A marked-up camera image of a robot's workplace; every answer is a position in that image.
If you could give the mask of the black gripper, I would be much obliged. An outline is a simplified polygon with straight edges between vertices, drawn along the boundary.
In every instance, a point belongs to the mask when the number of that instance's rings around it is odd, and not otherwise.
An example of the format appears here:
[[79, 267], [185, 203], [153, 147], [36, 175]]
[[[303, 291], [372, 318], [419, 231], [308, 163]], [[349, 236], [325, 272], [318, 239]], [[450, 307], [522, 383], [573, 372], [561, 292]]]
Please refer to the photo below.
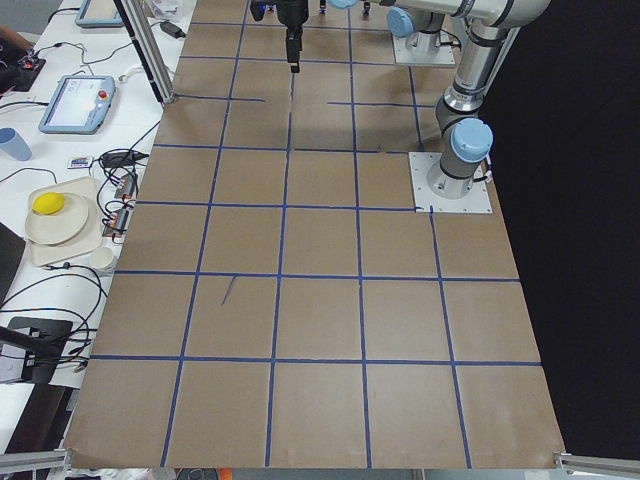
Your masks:
[[274, 6], [278, 21], [287, 27], [285, 37], [286, 57], [290, 71], [300, 72], [302, 26], [308, 20], [307, 0], [251, 0], [249, 9], [255, 21], [261, 21], [269, 6]]

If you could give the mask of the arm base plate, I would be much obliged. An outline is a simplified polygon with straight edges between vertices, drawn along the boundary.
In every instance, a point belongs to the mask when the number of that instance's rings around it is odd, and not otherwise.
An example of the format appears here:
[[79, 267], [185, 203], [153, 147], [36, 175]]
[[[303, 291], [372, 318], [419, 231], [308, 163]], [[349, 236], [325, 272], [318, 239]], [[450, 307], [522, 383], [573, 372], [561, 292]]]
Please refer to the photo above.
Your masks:
[[415, 210], [424, 213], [491, 214], [488, 187], [478, 166], [463, 180], [447, 176], [439, 152], [410, 152], [409, 164]]
[[395, 62], [406, 66], [453, 68], [456, 65], [452, 41], [444, 31], [436, 34], [415, 32], [392, 37]]

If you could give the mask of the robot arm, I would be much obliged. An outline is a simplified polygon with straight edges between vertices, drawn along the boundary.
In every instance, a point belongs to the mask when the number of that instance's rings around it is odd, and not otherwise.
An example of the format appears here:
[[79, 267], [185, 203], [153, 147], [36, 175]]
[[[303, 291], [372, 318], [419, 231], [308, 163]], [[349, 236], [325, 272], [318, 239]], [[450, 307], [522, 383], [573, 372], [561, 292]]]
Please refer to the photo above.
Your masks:
[[414, 26], [423, 26], [427, 13], [470, 21], [468, 39], [453, 83], [436, 105], [443, 153], [427, 174], [429, 188], [438, 196], [457, 200], [471, 189], [478, 165], [487, 157], [493, 133], [477, 118], [491, 73], [504, 49], [509, 32], [536, 20], [547, 1], [383, 1], [389, 9], [388, 26], [398, 30], [392, 18], [407, 14]]

